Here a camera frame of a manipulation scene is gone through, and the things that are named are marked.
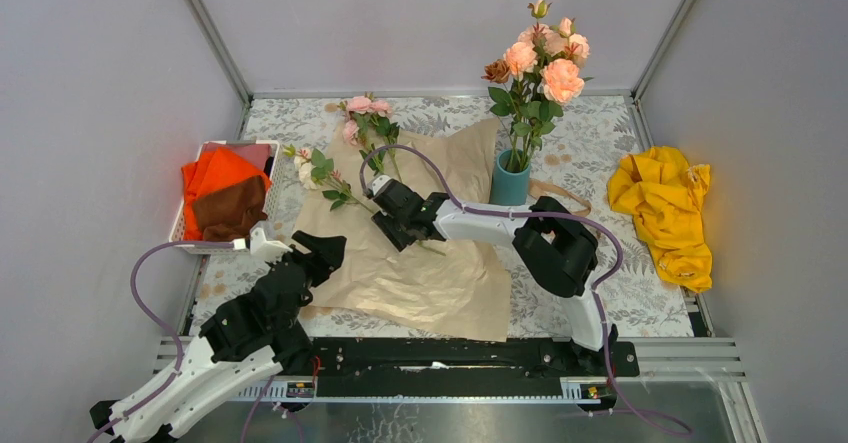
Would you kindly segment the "cream rose stem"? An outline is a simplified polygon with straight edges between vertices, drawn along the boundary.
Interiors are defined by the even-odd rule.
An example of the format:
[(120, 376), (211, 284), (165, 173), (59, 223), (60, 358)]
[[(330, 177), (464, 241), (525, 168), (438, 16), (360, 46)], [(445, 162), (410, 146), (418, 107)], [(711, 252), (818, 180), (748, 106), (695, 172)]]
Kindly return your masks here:
[(320, 150), (286, 145), (283, 147), (283, 154), (292, 160), (302, 187), (308, 191), (319, 192), (323, 199), (329, 202), (330, 212), (348, 206), (369, 213), (375, 212), (374, 208), (353, 195), (352, 185), (335, 167), (334, 160)]

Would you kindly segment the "peach kraft wrapping paper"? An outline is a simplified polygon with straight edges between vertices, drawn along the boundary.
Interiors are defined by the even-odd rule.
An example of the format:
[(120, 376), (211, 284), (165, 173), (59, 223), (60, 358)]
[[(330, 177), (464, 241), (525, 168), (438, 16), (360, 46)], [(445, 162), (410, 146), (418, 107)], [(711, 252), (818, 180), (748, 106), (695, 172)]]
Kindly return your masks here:
[[(361, 148), (345, 142), (342, 127), (340, 123), (333, 130), (328, 158), (365, 203), (358, 180), (362, 159), (356, 150)], [(401, 143), (434, 161), (450, 188), (479, 206), (489, 198), (498, 127), (494, 119), (486, 119), (443, 138), (402, 131)], [(398, 157), (403, 180), (412, 189), (443, 189), (421, 158), (410, 153)], [(317, 289), (314, 306), (357, 310), (443, 337), (506, 340), (513, 282), (491, 244), (427, 244), (446, 256), (415, 244), (398, 252), (361, 206), (354, 202), (353, 208), (331, 212), (329, 204), (320, 192), (308, 192), (294, 224), (296, 230), (316, 236), (347, 238), (344, 262)], [(571, 328), (567, 334), (585, 340), (584, 334), (600, 335), (601, 326), (591, 294), (586, 303), (581, 299), (568, 298), (563, 305)]]

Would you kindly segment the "brown paper ribbon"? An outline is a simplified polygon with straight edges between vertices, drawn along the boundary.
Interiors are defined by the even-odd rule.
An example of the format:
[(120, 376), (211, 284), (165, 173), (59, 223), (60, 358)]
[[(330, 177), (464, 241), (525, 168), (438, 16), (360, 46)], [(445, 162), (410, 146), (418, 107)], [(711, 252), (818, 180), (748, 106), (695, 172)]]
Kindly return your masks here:
[(536, 199), (543, 196), (558, 195), (577, 202), (582, 206), (582, 208), (575, 213), (576, 216), (588, 217), (593, 209), (592, 204), (587, 199), (582, 198), (556, 184), (534, 178), (529, 180), (527, 193), (529, 196)]

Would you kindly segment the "peach rose stem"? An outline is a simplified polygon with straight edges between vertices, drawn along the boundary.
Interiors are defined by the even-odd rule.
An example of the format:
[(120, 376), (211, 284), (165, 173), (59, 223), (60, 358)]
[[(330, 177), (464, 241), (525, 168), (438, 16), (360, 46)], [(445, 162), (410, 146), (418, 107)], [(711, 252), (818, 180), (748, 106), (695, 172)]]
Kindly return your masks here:
[[(537, 0), (528, 4), (530, 14), (534, 18), (534, 24), (538, 21), (542, 22), (542, 19), (547, 16), (550, 6), (551, 3), (546, 0)], [(520, 42), (518, 38), (515, 43), (505, 50), (503, 56), (500, 58), (506, 61), (512, 77), (523, 83), (524, 104), (522, 106), (522, 110), (524, 112), (525, 120), (535, 113), (533, 105), (529, 102), (530, 81), (527, 74), (533, 69), (536, 63), (536, 58), (537, 55), (534, 52), (533, 47), (527, 43)], [(527, 151), (522, 148), (522, 138), (530, 132), (530, 127), (525, 120), (518, 126), (521, 134), (521, 138), (518, 142), (521, 146), (520, 151), (523, 152), (524, 158), (527, 156)]]

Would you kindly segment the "pink bud rose stem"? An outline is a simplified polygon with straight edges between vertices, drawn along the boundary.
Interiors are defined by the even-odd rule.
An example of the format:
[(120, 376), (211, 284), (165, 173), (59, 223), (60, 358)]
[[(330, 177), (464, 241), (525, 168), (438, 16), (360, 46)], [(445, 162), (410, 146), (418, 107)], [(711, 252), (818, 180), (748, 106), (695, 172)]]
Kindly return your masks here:
[(530, 81), (529, 102), (535, 113), (525, 122), (530, 127), (522, 138), (527, 156), (522, 167), (543, 148), (543, 137), (550, 134), (554, 121), (564, 115), (565, 108), (583, 92), (587, 78), (581, 75), (591, 55), (588, 38), (577, 31), (574, 18), (564, 17), (547, 25), (540, 21), (518, 36), (518, 40), (533, 47), (536, 63), (527, 74)]

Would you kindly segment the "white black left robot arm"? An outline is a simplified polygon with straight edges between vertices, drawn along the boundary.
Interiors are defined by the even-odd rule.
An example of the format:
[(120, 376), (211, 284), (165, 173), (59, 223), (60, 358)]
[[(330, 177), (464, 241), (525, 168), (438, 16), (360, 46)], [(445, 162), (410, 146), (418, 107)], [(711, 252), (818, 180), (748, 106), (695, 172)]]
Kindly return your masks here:
[(172, 339), (176, 356), (129, 396), (94, 404), (89, 439), (108, 434), (116, 442), (176, 442), (248, 386), (315, 371), (317, 358), (299, 313), (312, 302), (313, 288), (342, 267), (347, 239), (297, 231), (293, 240), (271, 240), (256, 227), (246, 238), (198, 242), (200, 248), (245, 250), (268, 271), (250, 291), (220, 305), (189, 342), (140, 302)]

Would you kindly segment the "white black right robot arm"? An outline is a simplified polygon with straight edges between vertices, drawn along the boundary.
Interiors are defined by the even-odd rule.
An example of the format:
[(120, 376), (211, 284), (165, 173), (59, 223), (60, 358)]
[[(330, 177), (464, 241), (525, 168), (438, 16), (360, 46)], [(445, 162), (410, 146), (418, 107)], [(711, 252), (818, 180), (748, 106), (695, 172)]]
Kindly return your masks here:
[(423, 241), (474, 241), (515, 250), (534, 281), (564, 300), (575, 365), (597, 375), (613, 361), (590, 276), (597, 238), (550, 197), (530, 206), (470, 203), (434, 192), (423, 198), (387, 175), (365, 185), (379, 211), (372, 221), (399, 251)]

